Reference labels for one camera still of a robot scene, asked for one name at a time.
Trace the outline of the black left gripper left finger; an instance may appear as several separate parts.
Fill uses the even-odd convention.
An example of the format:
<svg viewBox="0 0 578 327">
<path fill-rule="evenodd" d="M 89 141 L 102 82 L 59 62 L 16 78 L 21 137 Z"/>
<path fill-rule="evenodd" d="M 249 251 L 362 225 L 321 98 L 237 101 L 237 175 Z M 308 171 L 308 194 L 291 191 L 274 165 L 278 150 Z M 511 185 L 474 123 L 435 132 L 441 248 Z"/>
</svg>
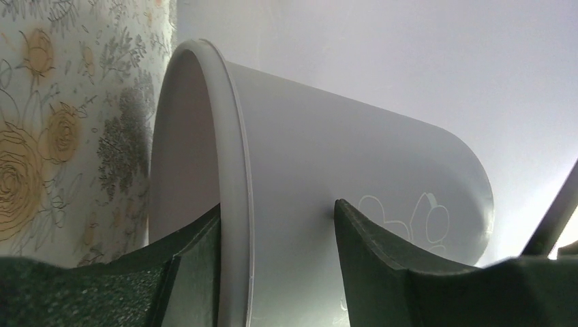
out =
<svg viewBox="0 0 578 327">
<path fill-rule="evenodd" d="M 1 259 L 2 326 L 216 326 L 221 212 L 103 264 Z"/>
</svg>

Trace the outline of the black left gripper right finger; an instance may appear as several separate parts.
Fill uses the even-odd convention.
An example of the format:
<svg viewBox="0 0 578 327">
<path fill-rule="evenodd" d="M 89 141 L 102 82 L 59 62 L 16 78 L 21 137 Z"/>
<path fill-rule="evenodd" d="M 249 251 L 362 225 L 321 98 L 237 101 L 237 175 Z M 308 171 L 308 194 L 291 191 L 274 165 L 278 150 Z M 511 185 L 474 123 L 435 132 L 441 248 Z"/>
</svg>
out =
<svg viewBox="0 0 578 327">
<path fill-rule="evenodd" d="M 351 326 L 576 326 L 577 259 L 522 256 L 487 268 L 432 254 L 334 206 Z"/>
</svg>

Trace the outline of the grey plastic bucket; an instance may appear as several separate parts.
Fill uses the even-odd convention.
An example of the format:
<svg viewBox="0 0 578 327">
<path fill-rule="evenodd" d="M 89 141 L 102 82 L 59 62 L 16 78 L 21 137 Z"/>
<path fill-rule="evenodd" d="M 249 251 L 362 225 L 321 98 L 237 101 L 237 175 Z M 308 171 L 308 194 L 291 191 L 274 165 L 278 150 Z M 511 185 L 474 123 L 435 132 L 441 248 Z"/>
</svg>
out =
<svg viewBox="0 0 578 327">
<path fill-rule="evenodd" d="M 333 208 L 344 199 L 413 245 L 471 266 L 493 194 L 445 129 L 231 63 L 173 52 L 150 164 L 149 239 L 221 211 L 219 326 L 346 326 Z"/>
</svg>

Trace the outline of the floral patterned table mat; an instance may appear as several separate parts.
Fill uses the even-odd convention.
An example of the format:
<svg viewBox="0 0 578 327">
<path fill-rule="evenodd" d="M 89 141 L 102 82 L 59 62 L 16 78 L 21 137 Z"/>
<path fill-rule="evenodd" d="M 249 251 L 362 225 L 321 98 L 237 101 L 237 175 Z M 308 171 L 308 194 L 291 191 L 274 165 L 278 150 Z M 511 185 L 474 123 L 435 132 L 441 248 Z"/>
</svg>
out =
<svg viewBox="0 0 578 327">
<path fill-rule="evenodd" d="M 148 244 L 175 1 L 1 2 L 1 255 L 76 267 Z"/>
</svg>

